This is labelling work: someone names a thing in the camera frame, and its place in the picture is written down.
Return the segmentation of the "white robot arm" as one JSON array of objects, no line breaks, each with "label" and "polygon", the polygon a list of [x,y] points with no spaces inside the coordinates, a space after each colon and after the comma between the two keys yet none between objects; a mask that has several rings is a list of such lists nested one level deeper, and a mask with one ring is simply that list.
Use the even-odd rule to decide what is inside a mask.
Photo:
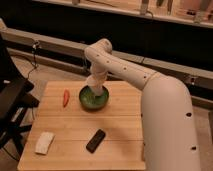
[{"label": "white robot arm", "polygon": [[201,171],[191,95],[177,78],[112,55],[101,39],[84,50],[91,62],[87,85],[95,94],[109,72],[142,92],[141,118],[146,171]]}]

